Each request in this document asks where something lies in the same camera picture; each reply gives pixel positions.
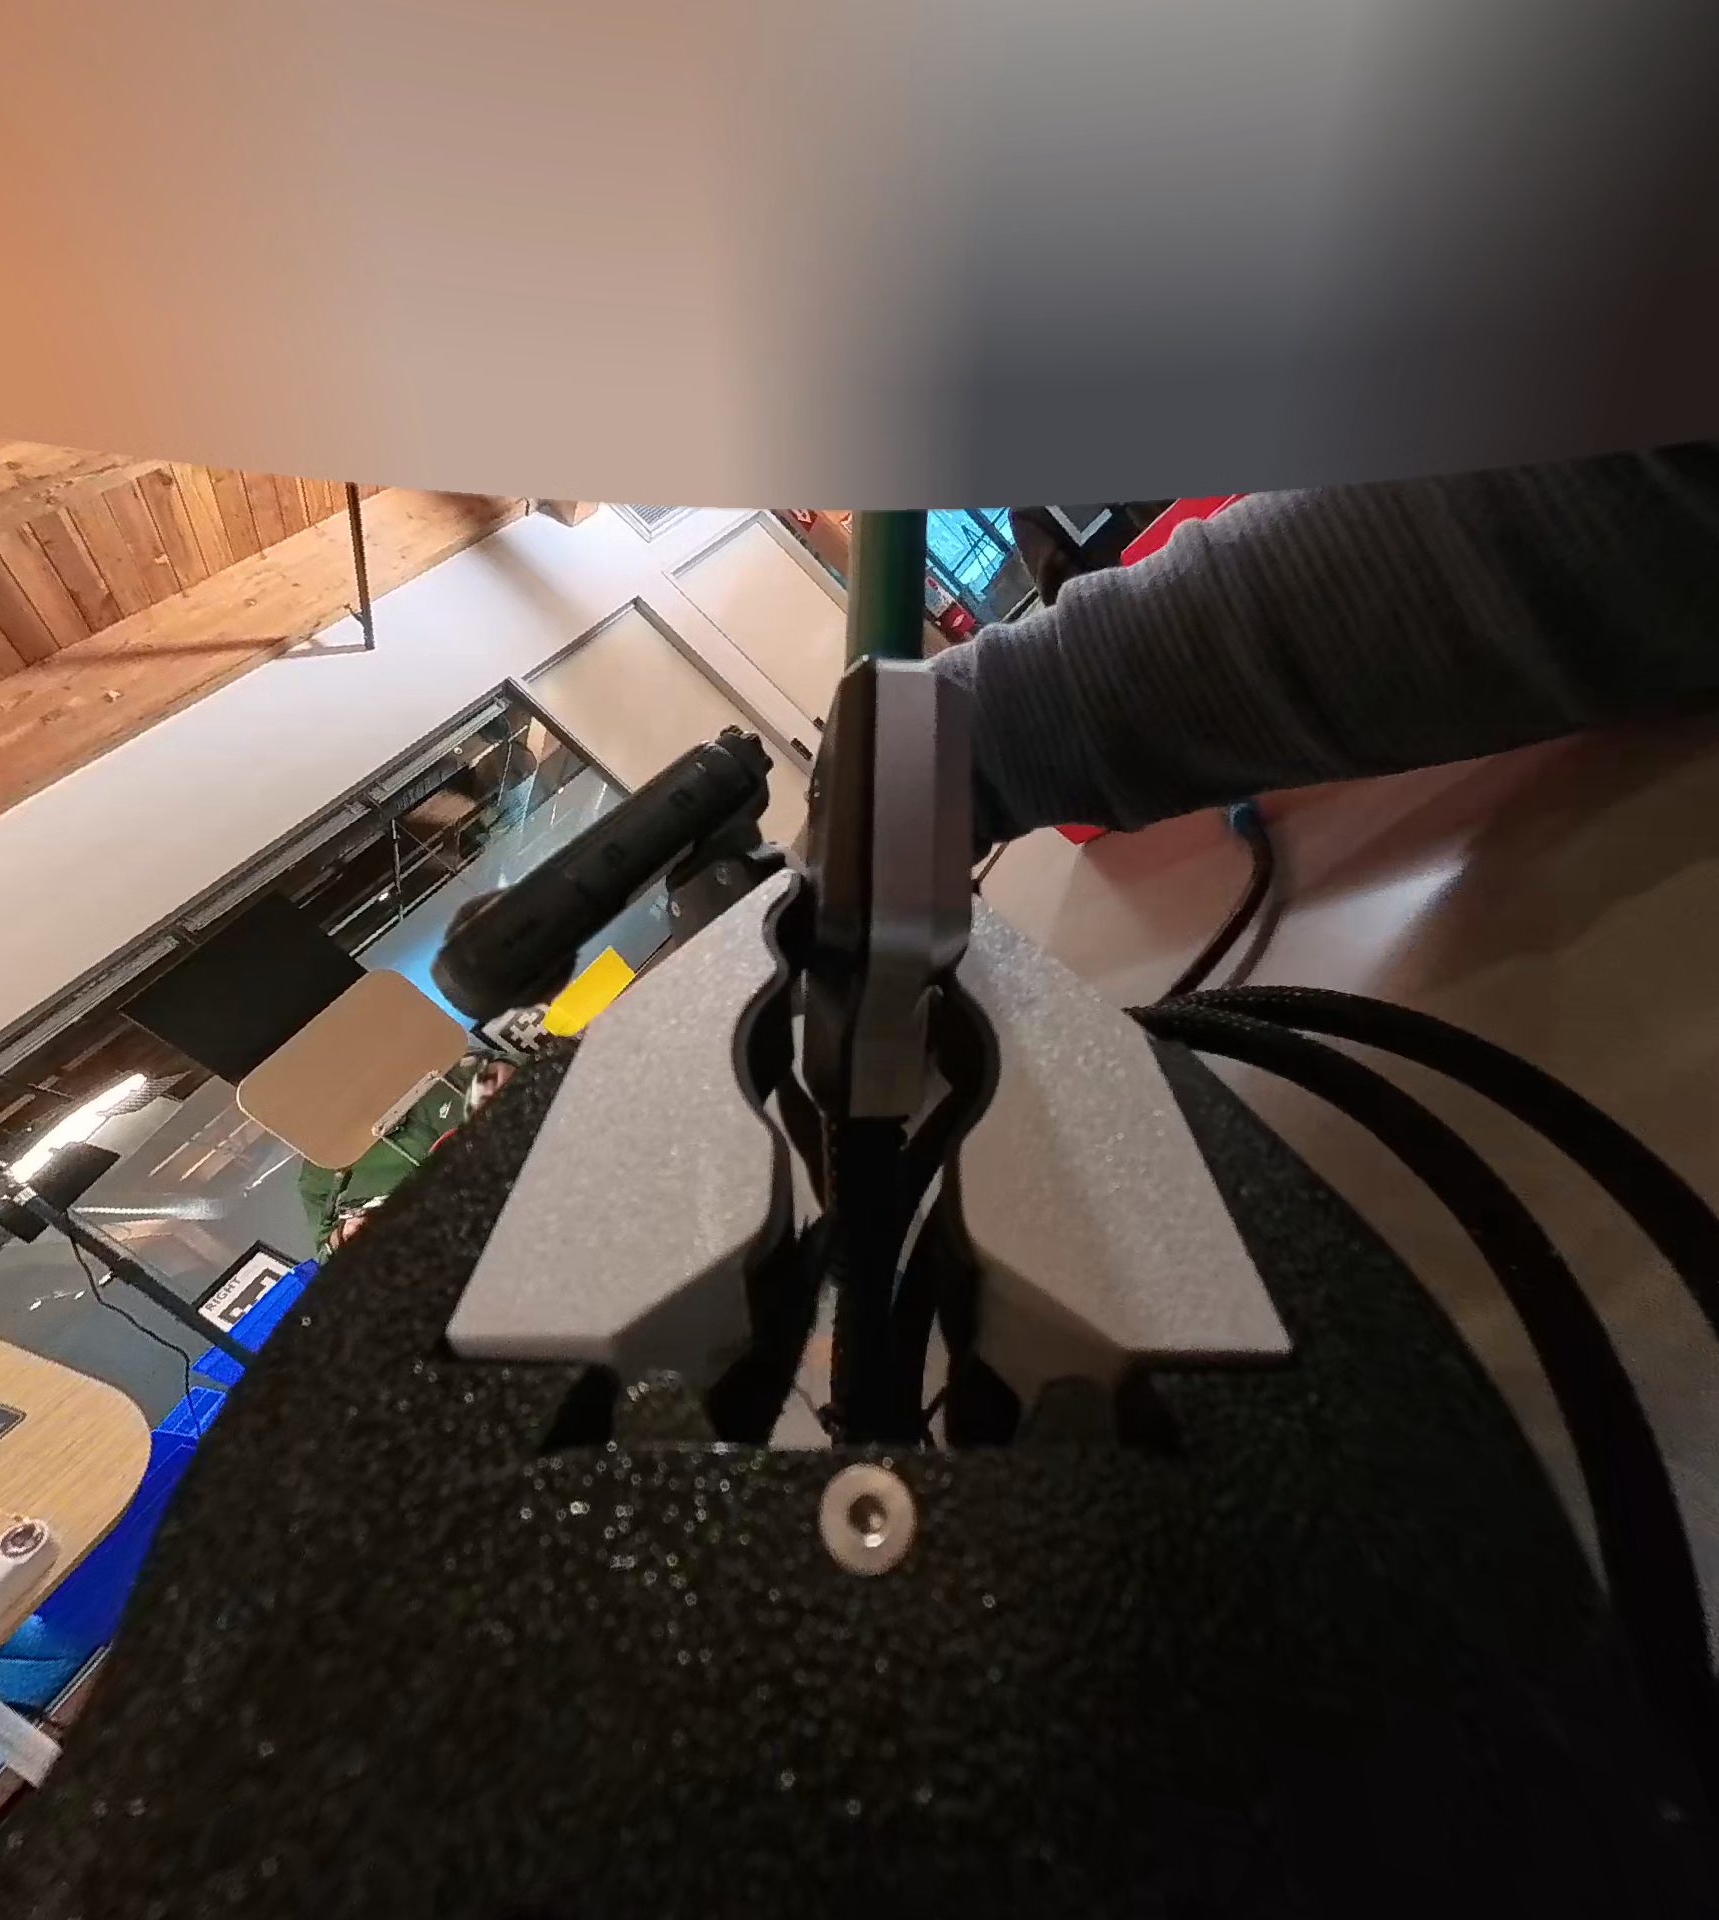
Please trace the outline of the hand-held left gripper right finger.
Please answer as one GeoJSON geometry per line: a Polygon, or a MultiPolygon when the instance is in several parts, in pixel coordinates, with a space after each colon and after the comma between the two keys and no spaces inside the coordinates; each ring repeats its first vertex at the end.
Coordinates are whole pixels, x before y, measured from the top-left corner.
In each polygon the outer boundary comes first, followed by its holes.
{"type": "Polygon", "coordinates": [[[984,904],[958,986],[996,1054],[960,1155],[992,1372],[1112,1389],[1148,1366],[1290,1356],[1146,1029],[984,904]]]}

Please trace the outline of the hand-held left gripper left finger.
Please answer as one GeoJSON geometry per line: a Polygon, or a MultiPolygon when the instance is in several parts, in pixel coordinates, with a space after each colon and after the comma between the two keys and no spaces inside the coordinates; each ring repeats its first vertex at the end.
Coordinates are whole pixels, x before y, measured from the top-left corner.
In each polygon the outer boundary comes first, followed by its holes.
{"type": "Polygon", "coordinates": [[[670,1372],[710,1389],[754,1344],[754,1267],[794,1229],[792,1151],[752,1019],[784,987],[784,869],[582,1031],[446,1328],[470,1361],[670,1372]]]}

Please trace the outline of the red storage bin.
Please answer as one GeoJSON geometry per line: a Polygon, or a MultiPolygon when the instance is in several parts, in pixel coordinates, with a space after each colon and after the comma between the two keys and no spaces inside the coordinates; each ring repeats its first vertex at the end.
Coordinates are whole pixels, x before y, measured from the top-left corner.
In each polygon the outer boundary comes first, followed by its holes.
{"type": "Polygon", "coordinates": [[[1158,517],[1154,517],[1142,531],[1138,531],[1120,553],[1120,565],[1134,565],[1146,557],[1162,552],[1170,545],[1176,531],[1188,523],[1206,522],[1212,515],[1222,514],[1232,503],[1240,502],[1244,494],[1192,494],[1174,499],[1166,505],[1158,517]]]}

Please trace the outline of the person's right forearm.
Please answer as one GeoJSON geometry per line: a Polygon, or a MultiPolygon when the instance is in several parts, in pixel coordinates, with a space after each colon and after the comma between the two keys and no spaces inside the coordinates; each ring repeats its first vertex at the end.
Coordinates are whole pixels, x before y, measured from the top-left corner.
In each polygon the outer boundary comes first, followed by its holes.
{"type": "Polygon", "coordinates": [[[976,855],[1719,698],[1719,440],[1260,491],[934,659],[976,855]]]}

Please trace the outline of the small yellow bin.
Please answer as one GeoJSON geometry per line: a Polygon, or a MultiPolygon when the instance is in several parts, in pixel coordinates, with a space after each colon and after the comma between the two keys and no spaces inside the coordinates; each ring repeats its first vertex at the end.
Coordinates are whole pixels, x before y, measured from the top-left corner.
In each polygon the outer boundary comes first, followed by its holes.
{"type": "Polygon", "coordinates": [[[552,1038],[576,1038],[584,1028],[608,1010],[636,979],[632,964],[614,946],[602,947],[566,986],[554,995],[542,1018],[540,1029],[552,1038]]]}

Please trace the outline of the glass partition window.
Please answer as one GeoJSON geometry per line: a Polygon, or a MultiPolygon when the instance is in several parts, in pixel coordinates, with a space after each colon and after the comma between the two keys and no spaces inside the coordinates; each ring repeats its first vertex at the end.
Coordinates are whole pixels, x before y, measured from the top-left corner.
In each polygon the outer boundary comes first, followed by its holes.
{"type": "MultiPolygon", "coordinates": [[[[630,795],[528,691],[506,684],[480,698],[8,1025],[0,1161],[66,1139],[114,1151],[80,1213],[196,1306],[256,1241],[312,1259],[296,1192],[304,1155],[240,1108],[236,1084],[120,1003],[268,896],[304,908],[368,971],[438,995],[432,955],[460,908],[528,876],[630,795]]],[[[110,1379],[152,1418],[192,1388],[200,1352],[192,1332],[52,1229],[24,1241],[0,1228],[0,1335],[110,1379]]]]}

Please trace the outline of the white double door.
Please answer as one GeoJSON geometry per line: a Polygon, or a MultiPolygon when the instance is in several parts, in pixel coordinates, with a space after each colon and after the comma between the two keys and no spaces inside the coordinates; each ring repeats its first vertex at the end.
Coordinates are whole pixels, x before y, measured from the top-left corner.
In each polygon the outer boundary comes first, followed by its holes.
{"type": "Polygon", "coordinates": [[[846,667],[846,593],[772,514],[740,517],[672,580],[802,711],[824,711],[846,667]]]}

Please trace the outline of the blue storage bin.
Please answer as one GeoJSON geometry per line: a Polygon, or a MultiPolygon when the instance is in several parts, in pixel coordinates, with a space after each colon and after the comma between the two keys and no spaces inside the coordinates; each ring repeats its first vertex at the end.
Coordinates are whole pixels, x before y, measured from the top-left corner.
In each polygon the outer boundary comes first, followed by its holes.
{"type": "MultiPolygon", "coordinates": [[[[306,1259],[278,1276],[248,1307],[226,1321],[226,1335],[248,1356],[258,1354],[316,1279],[318,1267],[318,1259],[306,1259]]],[[[152,1456],[134,1499],[136,1514],[154,1517],[164,1510],[244,1372],[246,1363],[224,1354],[216,1344],[194,1361],[192,1388],[152,1428],[152,1456]]]]}

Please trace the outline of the black light stand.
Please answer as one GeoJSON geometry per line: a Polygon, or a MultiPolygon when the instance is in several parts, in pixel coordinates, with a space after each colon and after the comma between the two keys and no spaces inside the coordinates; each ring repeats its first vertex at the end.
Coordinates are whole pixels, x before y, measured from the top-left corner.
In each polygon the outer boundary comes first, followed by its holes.
{"type": "Polygon", "coordinates": [[[78,1198],[106,1171],[118,1155],[88,1139],[66,1139],[52,1149],[22,1155],[22,1164],[0,1161],[0,1228],[34,1241],[46,1231],[62,1236],[76,1253],[98,1259],[110,1282],[126,1284],[154,1307],[172,1316],[178,1325],[196,1334],[240,1366],[250,1361],[250,1349],[232,1334],[210,1321],[196,1303],[174,1287],[124,1241],[92,1226],[80,1213],[78,1198]]]}

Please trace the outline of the black wall panel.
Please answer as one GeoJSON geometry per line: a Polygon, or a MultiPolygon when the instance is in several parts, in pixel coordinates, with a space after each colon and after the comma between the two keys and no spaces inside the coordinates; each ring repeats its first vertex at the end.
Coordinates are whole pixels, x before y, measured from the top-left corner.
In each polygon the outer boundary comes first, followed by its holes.
{"type": "Polygon", "coordinates": [[[120,1012],[236,1085],[366,971],[304,908],[270,894],[128,995],[120,1012]]]}

